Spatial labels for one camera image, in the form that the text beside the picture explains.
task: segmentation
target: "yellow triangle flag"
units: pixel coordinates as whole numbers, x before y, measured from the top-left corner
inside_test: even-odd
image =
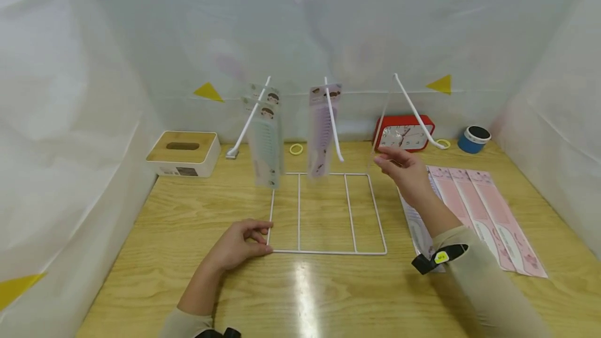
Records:
[[[213,88],[213,85],[210,82],[206,82],[206,84],[202,85],[200,88],[196,89],[194,92],[197,96],[209,98],[209,100],[223,102],[217,90]]]
[[[451,95],[451,75],[446,75],[443,78],[426,85],[426,87],[440,93]]]
[[[40,279],[44,278],[44,275],[46,273],[32,274],[0,282],[0,311],[8,307],[10,303],[23,295],[25,291],[29,290]]]

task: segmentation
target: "wooden lid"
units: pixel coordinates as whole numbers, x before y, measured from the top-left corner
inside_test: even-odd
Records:
[[[165,132],[154,145],[147,161],[202,163],[215,139],[215,133]]]

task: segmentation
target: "human hand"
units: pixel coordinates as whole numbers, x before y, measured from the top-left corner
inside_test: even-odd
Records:
[[[273,249],[263,237],[273,222],[246,219],[234,222],[202,261],[217,271],[231,270],[246,259],[271,254]]]
[[[394,180],[408,204],[419,211],[420,204],[438,199],[430,185],[426,165],[419,156],[400,148],[380,147],[378,150],[381,153],[374,162]]]

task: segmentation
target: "beige sleeve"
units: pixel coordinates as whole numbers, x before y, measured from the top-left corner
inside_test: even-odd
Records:
[[[467,244],[459,258],[444,263],[470,300],[486,337],[551,337],[551,333],[522,292],[498,266],[486,244],[465,226],[434,238],[434,248]]]
[[[176,307],[167,316],[159,338],[195,338],[211,327],[213,327],[212,317],[189,315]]]

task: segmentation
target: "red alarm clock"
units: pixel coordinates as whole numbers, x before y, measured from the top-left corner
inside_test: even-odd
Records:
[[[430,135],[434,132],[434,123],[426,115],[420,115]],[[380,126],[380,132],[376,133],[380,120],[376,123],[372,142],[379,147],[399,147],[407,152],[418,152],[428,145],[428,137],[413,115],[385,116]]]

